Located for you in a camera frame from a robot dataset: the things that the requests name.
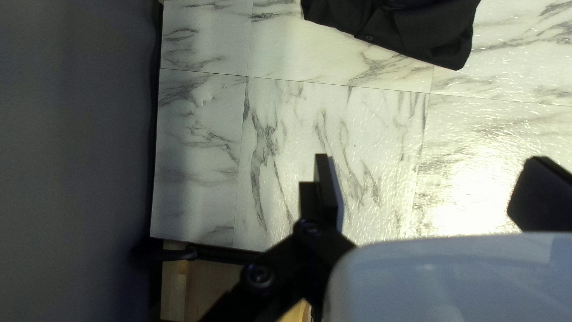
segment black metal bracket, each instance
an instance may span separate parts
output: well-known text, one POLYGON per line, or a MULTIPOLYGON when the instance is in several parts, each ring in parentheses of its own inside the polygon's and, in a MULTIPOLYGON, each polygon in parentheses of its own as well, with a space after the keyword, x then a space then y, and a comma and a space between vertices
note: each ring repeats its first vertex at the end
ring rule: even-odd
POLYGON ((292 235, 246 265, 238 284, 201 322, 272 322, 302 298, 320 321, 329 275, 355 247, 340 232, 342 215, 333 161, 318 154, 314 182, 300 182, 300 220, 292 235))

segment white marble tile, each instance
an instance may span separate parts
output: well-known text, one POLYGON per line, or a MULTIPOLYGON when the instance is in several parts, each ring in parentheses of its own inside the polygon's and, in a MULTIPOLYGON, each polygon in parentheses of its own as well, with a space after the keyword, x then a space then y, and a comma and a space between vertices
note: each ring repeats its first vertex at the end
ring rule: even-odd
POLYGON ((572 2, 483 0, 459 71, 435 67, 431 93, 572 105, 572 2))
POLYGON ((246 75, 252 0, 165 0, 161 67, 246 75))
POLYGON ((506 207, 534 155, 572 170, 572 107, 431 95, 406 237, 519 232, 506 207))
POLYGON ((398 238, 411 212, 427 94, 249 78, 233 245, 264 250, 291 232, 299 181, 333 156, 343 232, 398 238))
POLYGON ((248 76, 428 92, 433 66, 305 21, 299 0, 254 0, 248 76))
POLYGON ((161 70, 151 236, 232 244, 245 84, 161 70))

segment black screw head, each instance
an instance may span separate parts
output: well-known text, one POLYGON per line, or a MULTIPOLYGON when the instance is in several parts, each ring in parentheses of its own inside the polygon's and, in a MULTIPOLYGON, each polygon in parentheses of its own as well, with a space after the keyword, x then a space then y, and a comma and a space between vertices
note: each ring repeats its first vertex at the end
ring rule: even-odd
POLYGON ((274 280, 274 271, 262 264, 250 264, 247 266, 246 278, 248 284, 255 288, 267 288, 274 280))
POLYGON ((302 223, 300 230, 305 235, 317 236, 320 234, 320 228, 313 222, 302 223))

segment wooden panel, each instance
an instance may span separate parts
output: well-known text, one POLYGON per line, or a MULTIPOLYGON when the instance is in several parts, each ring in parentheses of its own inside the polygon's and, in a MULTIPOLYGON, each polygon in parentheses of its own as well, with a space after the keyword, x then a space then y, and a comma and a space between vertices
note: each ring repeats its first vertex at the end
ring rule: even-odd
MULTIPOLYGON (((186 243, 165 241, 165 249, 185 249, 186 243)), ((197 322, 240 278, 241 265, 209 261, 163 263, 161 319, 197 322)), ((302 300, 279 322, 310 322, 309 305, 302 300)))
POLYGON ((209 261, 189 263, 185 321, 198 321, 238 281, 242 266, 209 261))

